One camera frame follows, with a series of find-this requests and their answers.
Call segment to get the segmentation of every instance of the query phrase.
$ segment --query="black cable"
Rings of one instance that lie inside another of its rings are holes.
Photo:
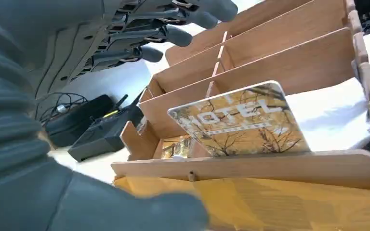
[[[68,108],[68,110],[70,110],[70,107],[71,107],[71,106],[74,106],[74,105],[80,105],[80,104],[83,104],[83,103],[85,103],[85,100],[84,100],[83,98],[80,98],[80,99],[78,99],[78,100],[73,101],[72,103],[63,103],[63,105],[65,105],[66,107],[69,107],[69,108]],[[46,120],[46,118],[45,118],[46,113],[48,113],[48,112],[49,112],[49,110],[52,110],[53,108],[57,108],[57,107],[58,107],[58,105],[53,106],[53,107],[49,107],[48,109],[46,109],[46,110],[42,113],[42,115],[40,116],[39,121],[40,121],[40,122],[42,122],[42,121]]]
[[[57,111],[57,108],[59,105],[64,105],[66,108],[67,108],[67,111],[65,113],[68,113],[70,111],[70,109],[74,106],[74,105],[80,105],[80,104],[83,104],[83,103],[86,103],[88,102],[87,98],[82,96],[82,95],[79,95],[79,94],[76,94],[76,93],[69,93],[69,92],[53,92],[47,96],[45,96],[42,100],[40,100],[40,102],[38,103],[38,105],[36,106],[36,114],[35,114],[35,118],[37,118],[37,111],[38,111],[38,106],[41,102],[47,100],[49,98],[49,96],[51,95],[54,95],[54,94],[60,94],[59,97],[57,98],[56,100],[56,104],[52,107],[49,107],[47,108],[40,116],[40,119],[39,121],[42,123],[42,126],[45,127],[48,122],[53,118],[53,117],[56,117],[58,116],[60,113]],[[68,103],[60,103],[60,100],[62,99],[63,96],[67,96],[69,97],[69,102]],[[79,96],[80,98],[75,100],[75,101],[72,101],[72,96]]]
[[[35,120],[38,119],[38,110],[39,110],[39,105],[41,102],[45,101],[46,99],[48,99],[50,96],[52,95],[55,95],[55,94],[61,94],[61,95],[64,95],[64,94],[68,94],[68,95],[76,95],[76,96],[80,96],[81,98],[84,99],[85,102],[88,102],[87,98],[82,96],[82,95],[79,95],[79,94],[76,94],[76,93],[70,93],[70,92],[52,92],[48,95],[46,95],[45,97],[43,97],[43,99],[40,99],[38,104],[36,105],[36,110],[35,110]]]

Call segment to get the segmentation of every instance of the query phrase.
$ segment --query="gray robotic arm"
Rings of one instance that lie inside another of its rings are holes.
[[[73,58],[79,63],[90,53],[89,48],[59,60],[63,56],[54,44],[61,43],[55,40],[68,38],[60,35],[73,35],[71,46],[92,47],[95,41],[100,43],[104,39],[98,36],[99,31],[106,31],[112,24],[117,9],[125,9],[131,15],[143,4],[151,9],[159,6],[159,2],[0,0],[0,231],[200,231],[206,228],[207,212],[202,202],[191,195],[169,193],[139,199],[59,165],[47,156],[48,144],[37,137],[41,125],[28,115],[33,109],[37,86],[53,81],[40,79],[41,74],[60,72],[61,68],[54,68],[57,66],[54,64],[64,66]],[[231,12],[236,14],[230,0],[218,0],[220,4],[214,4],[214,9],[205,4],[212,0],[196,1],[200,12],[192,1],[175,2],[185,16],[201,13],[210,19],[230,20],[234,15],[224,13],[226,6],[231,6]],[[193,11],[183,10],[193,6]],[[159,31],[154,36],[165,38]],[[105,54],[93,57],[109,61]]]

